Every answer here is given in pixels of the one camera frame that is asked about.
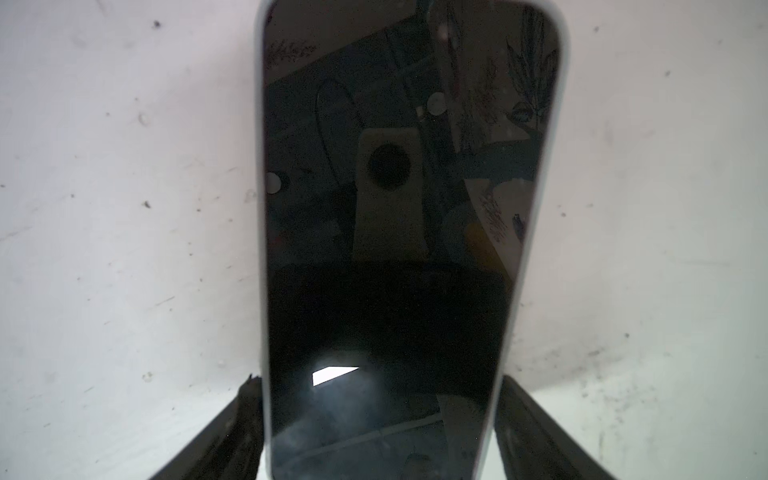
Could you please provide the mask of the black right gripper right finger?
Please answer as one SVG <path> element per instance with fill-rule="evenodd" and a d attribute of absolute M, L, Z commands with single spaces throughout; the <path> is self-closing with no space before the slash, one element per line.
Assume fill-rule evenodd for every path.
<path fill-rule="evenodd" d="M 501 380 L 494 431 L 508 479 L 614 479 L 508 375 Z"/>

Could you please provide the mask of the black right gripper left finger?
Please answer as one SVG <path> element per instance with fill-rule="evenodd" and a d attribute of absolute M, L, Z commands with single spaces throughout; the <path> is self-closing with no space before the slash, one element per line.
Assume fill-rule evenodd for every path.
<path fill-rule="evenodd" d="M 262 379 L 249 376 L 236 397 L 155 479 L 255 479 L 264 446 Z"/>

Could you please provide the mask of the phone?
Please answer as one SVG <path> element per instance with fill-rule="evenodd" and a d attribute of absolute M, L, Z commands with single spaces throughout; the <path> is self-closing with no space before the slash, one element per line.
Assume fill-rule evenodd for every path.
<path fill-rule="evenodd" d="M 273 479 L 474 479 L 560 79 L 540 1 L 267 1 Z"/>

